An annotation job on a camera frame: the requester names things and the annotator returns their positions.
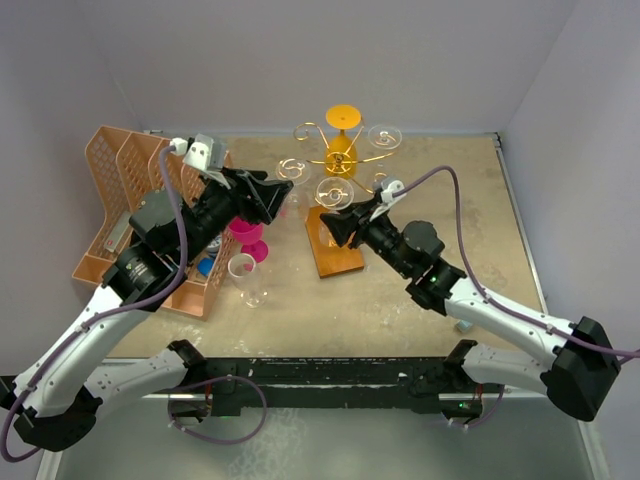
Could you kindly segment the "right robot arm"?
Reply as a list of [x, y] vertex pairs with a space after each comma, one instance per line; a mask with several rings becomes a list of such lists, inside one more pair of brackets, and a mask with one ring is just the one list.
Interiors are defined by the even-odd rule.
[[545, 395], [577, 420], [595, 419], [621, 370], [598, 321], [571, 322], [496, 294], [442, 258], [444, 244], [432, 223], [414, 220], [398, 229], [373, 200], [320, 219], [338, 246], [366, 245], [408, 280], [406, 291], [422, 309], [469, 322], [516, 346], [504, 351], [460, 342], [444, 369], [452, 389], [514, 386]]

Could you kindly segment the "clear champagne flute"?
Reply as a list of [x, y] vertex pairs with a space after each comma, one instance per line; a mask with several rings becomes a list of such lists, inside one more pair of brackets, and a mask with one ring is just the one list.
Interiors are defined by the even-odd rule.
[[325, 247], [333, 248], [337, 246], [330, 230], [323, 222], [321, 222], [319, 225], [318, 237], [319, 237], [320, 243]]

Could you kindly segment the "yellow plastic wine glass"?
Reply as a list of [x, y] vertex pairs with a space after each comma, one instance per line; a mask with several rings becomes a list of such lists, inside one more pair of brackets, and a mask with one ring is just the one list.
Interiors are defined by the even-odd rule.
[[326, 121], [337, 131], [337, 135], [327, 143], [325, 149], [325, 174], [352, 179], [358, 164], [355, 144], [364, 128], [361, 112], [352, 105], [334, 105], [327, 110]]

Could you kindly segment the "small clear glass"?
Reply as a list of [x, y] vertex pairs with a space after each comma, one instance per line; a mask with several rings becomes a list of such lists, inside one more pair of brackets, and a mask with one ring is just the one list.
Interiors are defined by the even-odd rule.
[[316, 202], [329, 210], [339, 211], [348, 207], [354, 199], [352, 184], [340, 177], [327, 177], [315, 190]]

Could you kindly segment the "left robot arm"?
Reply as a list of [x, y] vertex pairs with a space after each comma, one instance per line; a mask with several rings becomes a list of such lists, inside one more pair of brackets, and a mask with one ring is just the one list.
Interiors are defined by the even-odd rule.
[[76, 444], [113, 411], [146, 394], [202, 387], [202, 355], [188, 341], [108, 372], [107, 354], [186, 280], [188, 264], [229, 224], [273, 222], [293, 188], [263, 171], [222, 168], [194, 205], [171, 186], [149, 192], [130, 224], [135, 240], [107, 269], [89, 303], [30, 368], [1, 379], [1, 427], [15, 431], [34, 452]]

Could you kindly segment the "clear wine glass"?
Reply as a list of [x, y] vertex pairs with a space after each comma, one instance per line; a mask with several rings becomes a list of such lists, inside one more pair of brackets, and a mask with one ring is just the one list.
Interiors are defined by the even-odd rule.
[[280, 180], [289, 180], [293, 183], [293, 188], [286, 196], [280, 216], [287, 221], [304, 222], [307, 219], [310, 206], [307, 190], [307, 183], [311, 178], [310, 167], [300, 159], [284, 159], [277, 165], [276, 176]]
[[368, 130], [367, 138], [373, 147], [383, 150], [383, 153], [365, 159], [364, 163], [383, 160], [393, 156], [402, 143], [403, 135], [402, 132], [393, 125], [378, 124]]

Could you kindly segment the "pink plastic wine glass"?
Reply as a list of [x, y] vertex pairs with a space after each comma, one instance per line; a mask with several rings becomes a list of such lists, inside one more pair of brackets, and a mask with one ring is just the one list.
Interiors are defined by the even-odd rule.
[[257, 263], [262, 263], [269, 254], [269, 249], [263, 237], [263, 224], [249, 223], [236, 217], [229, 224], [232, 237], [241, 245], [241, 252], [251, 255]]

